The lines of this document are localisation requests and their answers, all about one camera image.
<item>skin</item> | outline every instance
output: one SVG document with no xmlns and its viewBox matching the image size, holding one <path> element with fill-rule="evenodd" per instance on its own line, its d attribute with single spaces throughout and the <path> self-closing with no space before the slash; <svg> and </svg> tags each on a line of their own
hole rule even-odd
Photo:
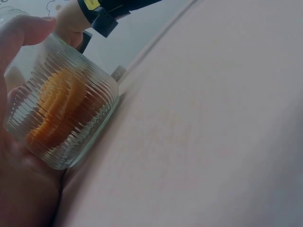
<svg viewBox="0 0 303 227">
<path fill-rule="evenodd" d="M 21 46 L 43 41 L 56 26 L 54 18 L 19 16 L 0 26 L 0 122 L 7 107 L 4 72 Z M 49 168 L 0 129 L 0 226 L 47 226 L 59 201 L 64 171 Z"/>
<path fill-rule="evenodd" d="M 55 33 L 68 45 L 79 47 L 83 39 L 83 31 L 90 27 L 90 23 L 82 13 L 78 0 L 71 0 L 57 15 Z"/>
</svg>

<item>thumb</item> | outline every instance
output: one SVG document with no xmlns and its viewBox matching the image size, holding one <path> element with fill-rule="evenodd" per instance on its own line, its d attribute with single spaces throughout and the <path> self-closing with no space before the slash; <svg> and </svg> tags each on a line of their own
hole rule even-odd
<svg viewBox="0 0 303 227">
<path fill-rule="evenodd" d="M 17 16 L 0 26 L 0 123 L 7 106 L 7 89 L 4 72 L 20 48 L 42 42 L 54 30 L 53 17 Z"/>
</svg>

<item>black object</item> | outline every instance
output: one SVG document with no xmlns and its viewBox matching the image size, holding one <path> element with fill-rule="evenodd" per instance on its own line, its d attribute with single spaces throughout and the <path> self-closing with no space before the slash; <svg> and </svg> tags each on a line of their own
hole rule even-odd
<svg viewBox="0 0 303 227">
<path fill-rule="evenodd" d="M 117 20 L 162 0 L 78 0 L 91 26 L 104 37 L 118 25 Z"/>
<path fill-rule="evenodd" d="M 93 35 L 91 33 L 87 32 L 87 31 L 83 32 L 83 41 L 81 43 L 80 49 L 78 50 L 80 53 L 84 53 L 84 51 L 85 51 L 86 47 L 88 46 L 92 36 Z"/>
</svg>

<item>white surface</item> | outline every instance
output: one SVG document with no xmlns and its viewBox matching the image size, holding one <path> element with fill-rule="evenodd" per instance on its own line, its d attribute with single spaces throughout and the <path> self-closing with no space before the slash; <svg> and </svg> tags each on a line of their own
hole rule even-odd
<svg viewBox="0 0 303 227">
<path fill-rule="evenodd" d="M 303 2 L 209 0 L 121 83 L 56 227 L 303 226 Z"/>
</svg>

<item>clear glass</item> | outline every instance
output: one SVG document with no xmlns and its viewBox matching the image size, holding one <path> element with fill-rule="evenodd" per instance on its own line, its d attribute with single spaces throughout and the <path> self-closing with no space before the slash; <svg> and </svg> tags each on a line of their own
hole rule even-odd
<svg viewBox="0 0 303 227">
<path fill-rule="evenodd" d="M 0 24 L 22 14 L 0 8 Z M 79 161 L 119 100 L 116 81 L 54 34 L 22 47 L 5 80 L 5 127 L 54 169 Z"/>
</svg>

